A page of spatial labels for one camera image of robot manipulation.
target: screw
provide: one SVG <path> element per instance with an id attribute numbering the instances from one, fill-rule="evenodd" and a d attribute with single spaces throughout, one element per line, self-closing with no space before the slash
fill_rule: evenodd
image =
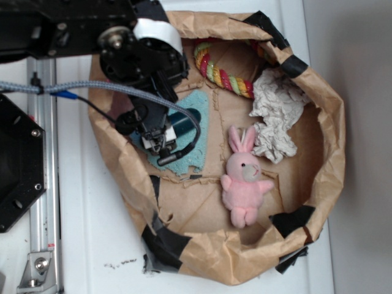
<path id="1" fill-rule="evenodd" d="M 48 260 L 44 259 L 43 257 L 40 257 L 36 260 L 34 265 L 36 266 L 37 271 L 39 273 L 42 273 L 48 269 L 49 262 L 48 262 Z"/>
<path id="2" fill-rule="evenodd" d="M 60 31 L 63 31 L 63 30 L 65 30 L 66 28 L 67 28 L 67 24 L 66 24 L 66 23 L 59 23 L 59 24 L 57 25 L 57 29 L 60 30 Z"/>
<path id="3" fill-rule="evenodd" d="M 123 38 L 120 35 L 113 35 L 109 38 L 109 44 L 114 49 L 120 49 L 123 45 Z"/>
<path id="4" fill-rule="evenodd" d="M 31 131 L 31 135 L 32 135 L 33 137 L 38 138 L 39 136 L 41 136 L 41 131 L 40 131 L 40 130 L 37 130 L 37 129 L 32 130 L 32 131 Z"/>
<path id="5" fill-rule="evenodd" d="M 36 287 L 36 286 L 38 286 L 40 284 L 38 283 L 37 279 L 31 279 L 31 280 L 28 280 L 27 285 L 30 288 L 34 288 L 34 287 Z"/>
<path id="6" fill-rule="evenodd" d="M 48 55 L 49 56 L 54 56 L 54 55 L 56 55 L 57 54 L 57 51 L 56 50 L 50 50 L 49 52 L 48 52 Z"/>

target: colorful rope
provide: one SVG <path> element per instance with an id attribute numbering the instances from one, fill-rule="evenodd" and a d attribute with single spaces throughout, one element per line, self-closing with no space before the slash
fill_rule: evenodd
<path id="1" fill-rule="evenodd" d="M 276 60 L 273 59 L 261 46 L 259 46 L 256 40 L 246 40 L 246 43 L 252 47 L 259 57 L 267 60 L 269 64 L 272 66 L 276 64 Z"/>
<path id="2" fill-rule="evenodd" d="M 195 47 L 194 57 L 196 59 L 196 67 L 202 76 L 208 78 L 222 89 L 228 89 L 237 95 L 254 99 L 253 85 L 251 82 L 227 74 L 214 61 L 210 60 L 209 49 L 211 46 L 212 44 L 209 42 L 201 42 Z"/>

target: bunny foot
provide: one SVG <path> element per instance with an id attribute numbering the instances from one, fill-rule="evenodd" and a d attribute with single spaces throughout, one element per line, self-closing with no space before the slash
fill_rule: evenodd
<path id="1" fill-rule="evenodd" d="M 257 220 L 257 212 L 258 210 L 255 208 L 248 208 L 245 214 L 245 223 L 246 225 L 253 225 Z"/>
<path id="2" fill-rule="evenodd" d="M 233 208 L 231 212 L 231 219 L 232 219 L 232 224 L 236 228 L 244 228 L 245 227 L 245 215 L 246 215 L 246 210 L 240 207 Z"/>

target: gray wall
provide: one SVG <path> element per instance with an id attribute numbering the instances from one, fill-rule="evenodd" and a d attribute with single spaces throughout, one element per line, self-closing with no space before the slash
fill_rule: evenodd
<path id="1" fill-rule="evenodd" d="M 304 0 L 311 65 L 345 100 L 347 169 L 330 216 L 335 291 L 392 293 L 392 1 Z"/>

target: bunny ear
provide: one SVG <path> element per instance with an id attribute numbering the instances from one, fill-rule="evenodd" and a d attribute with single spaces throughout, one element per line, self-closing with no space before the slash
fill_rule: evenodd
<path id="1" fill-rule="evenodd" d="M 228 144 L 232 148 L 234 153 L 242 152 L 243 145 L 239 139 L 237 128 L 235 126 L 230 126 L 228 130 Z"/>
<path id="2" fill-rule="evenodd" d="M 253 150 L 255 139 L 256 139 L 256 128 L 254 126 L 250 126 L 246 130 L 245 138 L 242 143 L 243 152 L 251 152 Z"/>

